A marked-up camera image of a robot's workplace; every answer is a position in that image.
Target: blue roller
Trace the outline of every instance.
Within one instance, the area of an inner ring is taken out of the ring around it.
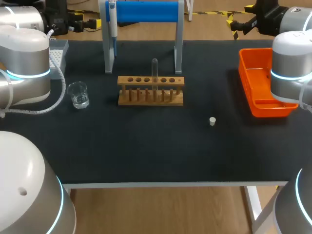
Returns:
[[[106,1],[106,20],[109,7]],[[177,22],[177,1],[117,1],[117,21],[126,22]]]

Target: floor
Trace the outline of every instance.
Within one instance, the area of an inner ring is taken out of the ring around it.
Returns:
[[[98,0],[68,0],[70,9],[98,11]],[[284,6],[312,7],[311,0],[280,0]],[[243,10],[255,0],[194,0],[196,11]],[[86,15],[96,18],[97,15]],[[235,14],[248,21],[250,14]],[[233,40],[226,17],[193,15],[185,20],[185,40]],[[101,31],[69,33],[59,39],[102,40]],[[174,40],[175,24],[139,23],[118,29],[118,40]],[[240,39],[272,39],[253,29]],[[275,187],[258,187],[264,207]],[[245,196],[239,187],[80,189],[72,193],[76,206],[77,234],[249,234]]]

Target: test tube rack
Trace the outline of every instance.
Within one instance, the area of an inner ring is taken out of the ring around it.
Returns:
[[[152,77],[118,77],[119,92],[118,105],[126,106],[183,106],[184,77],[158,77],[157,90],[152,90],[155,84]],[[134,88],[150,86],[151,88]]]

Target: black table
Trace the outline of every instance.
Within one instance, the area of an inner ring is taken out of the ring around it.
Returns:
[[[65,184],[288,181],[310,160],[312,116],[252,116],[238,74],[238,51],[271,41],[186,41],[183,107],[118,107],[117,76],[174,74],[173,42],[119,42],[114,73],[105,74],[102,43],[71,41],[67,84],[84,81],[90,106],[70,97],[41,116],[7,114],[0,130],[32,141]],[[39,110],[60,94],[22,108]],[[216,125],[209,118],[216,117]]]

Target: orange basket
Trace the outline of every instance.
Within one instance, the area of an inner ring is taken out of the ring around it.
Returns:
[[[255,117],[286,117],[298,104],[284,103],[271,95],[272,48],[241,49],[239,75]]]

